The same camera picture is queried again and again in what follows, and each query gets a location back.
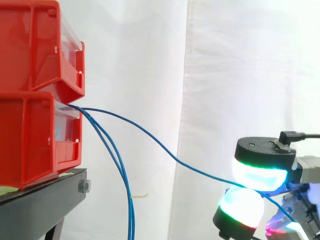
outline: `screw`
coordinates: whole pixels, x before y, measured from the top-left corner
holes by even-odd
[[[79,192],[83,194],[89,193],[91,190],[91,181],[90,180],[81,180],[79,183]]]

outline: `white curtain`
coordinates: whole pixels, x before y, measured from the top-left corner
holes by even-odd
[[[60,0],[85,43],[85,97],[76,105],[109,110],[178,148],[186,44],[186,0]],[[168,236],[176,163],[137,128],[92,113],[123,158],[135,199],[136,239]],[[126,188],[108,151],[83,120],[82,168],[91,192],[66,218],[61,240],[127,239]]]
[[[188,1],[180,159],[232,180],[239,138],[320,132],[319,11],[317,0]],[[298,146],[320,155],[317,141]],[[177,165],[169,239],[219,239],[212,218],[228,187]],[[257,237],[276,211],[265,201]]]
[[[232,180],[239,138],[320,132],[317,0],[60,4],[86,44],[86,96],[77,104],[138,122],[200,170]],[[228,185],[176,165],[132,126],[93,116],[114,138],[132,194],[148,194],[134,200],[137,240],[219,239],[212,217]],[[316,141],[297,149],[320,156]],[[126,239],[125,186],[86,121],[82,159],[92,190],[65,218],[61,239]],[[265,204],[256,233],[262,239],[277,211]]]

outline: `blue wire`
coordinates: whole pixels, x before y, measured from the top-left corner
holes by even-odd
[[[142,126],[140,126],[139,124],[135,123],[134,121],[131,121],[123,116],[120,116],[118,114],[115,114],[113,112],[110,112],[110,111],[105,111],[105,110],[101,110],[101,109],[97,109],[97,108],[90,108],[90,107],[83,107],[82,108],[83,110],[87,110],[87,111],[94,111],[94,112],[100,112],[100,113],[104,113],[104,114],[109,114],[111,116],[114,116],[118,119],[121,119],[121,120],[124,120],[134,126],[136,126],[138,129],[142,130],[145,134],[147,134],[149,137],[151,137],[154,141],[156,141],[156,143],[158,143],[175,161],[177,161],[179,164],[181,164],[182,166],[196,172],[196,173],[199,173],[201,175],[204,175],[208,178],[211,178],[211,179],[214,179],[214,180],[217,180],[217,181],[220,181],[220,182],[223,182],[223,183],[227,183],[227,184],[231,184],[231,185],[235,185],[235,186],[238,186],[238,187],[241,187],[241,188],[245,188],[245,186],[239,184],[239,183],[236,183],[236,182],[233,182],[233,181],[230,181],[230,180],[226,180],[226,179],[223,179],[223,178],[219,178],[219,177],[216,177],[216,176],[213,176],[213,175],[210,175],[206,172],[203,172],[201,170],[198,170],[186,163],[184,163],[183,161],[180,161],[172,152],[169,151],[169,149],[167,149],[154,135],[152,135],[150,132],[148,132],[146,129],[144,129]],[[271,197],[269,197],[268,195],[266,195],[265,193],[261,192],[261,191],[258,191],[256,190],[257,193],[259,193],[260,195],[264,196],[266,199],[268,199],[271,203],[273,203],[274,205],[276,205],[282,212],[283,214],[285,214],[292,222],[296,222],[295,219],[289,214],[287,213],[287,211],[279,204],[277,203],[276,201],[274,201]]]
[[[128,181],[128,177],[127,177],[127,173],[126,173],[126,169],[125,169],[125,165],[123,163],[123,160],[122,160],[122,157],[119,153],[119,150],[115,144],[115,142],[112,140],[112,138],[110,137],[110,135],[106,132],[106,130],[88,113],[86,112],[85,110],[83,110],[83,112],[85,112],[91,119],[92,121],[94,122],[94,124],[103,132],[103,134],[108,138],[108,140],[110,141],[114,151],[115,151],[115,154],[117,155],[118,159],[119,159],[119,163],[120,163],[120,166],[121,166],[121,169],[122,169],[122,173],[123,173],[123,181],[124,181],[124,184],[125,186],[127,187],[127,190],[128,190],[128,204],[131,205],[131,210],[129,209],[129,221],[131,221],[131,224],[132,224],[132,232],[131,232],[131,239],[132,240],[135,240],[135,231],[136,231],[136,220],[135,220],[135,210],[134,210],[134,204],[133,204],[133,201],[132,201],[132,198],[131,198],[131,191],[130,191],[130,188],[129,188],[129,181]]]
[[[98,133],[99,137],[101,138],[102,142],[106,146],[106,148],[107,148],[108,152],[110,153],[110,155],[111,155],[116,167],[119,170],[119,173],[120,173],[120,175],[121,175],[121,177],[123,179],[123,182],[124,182],[126,190],[127,190],[127,198],[128,198],[128,236],[127,236],[127,239],[128,240],[134,240],[135,239],[135,228],[136,228],[135,216],[134,216],[134,205],[133,205],[133,201],[132,201],[132,198],[131,198],[131,192],[130,192],[130,186],[129,186],[129,182],[128,182],[127,173],[126,173],[125,166],[123,164],[122,158],[120,156],[120,153],[119,153],[114,141],[110,137],[110,135],[103,129],[103,127],[101,127],[99,125],[99,123],[89,113],[87,113],[85,110],[83,110],[82,108],[80,108],[78,106],[74,106],[74,105],[69,105],[69,106],[74,108],[74,109],[76,109],[76,110],[78,110],[79,112],[81,112],[88,119],[88,121],[94,127],[94,129]],[[101,135],[101,133],[100,133],[100,131],[99,131],[99,129],[97,127],[104,133],[104,135],[110,141],[114,151],[116,152],[116,154],[118,156],[118,159],[119,159],[119,162],[120,162],[120,166],[119,166],[119,163],[118,163],[115,155],[111,151],[109,145],[107,144],[106,140],[103,138],[103,136]]]

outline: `cable connector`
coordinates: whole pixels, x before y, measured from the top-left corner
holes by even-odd
[[[300,142],[306,138],[307,135],[304,132],[282,131],[279,136],[279,142],[290,146],[291,143]]]

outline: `red storage bin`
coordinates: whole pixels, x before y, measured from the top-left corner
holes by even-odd
[[[0,186],[24,189],[81,164],[82,114],[49,92],[0,92]]]
[[[0,0],[0,91],[85,95],[85,46],[55,0]]]

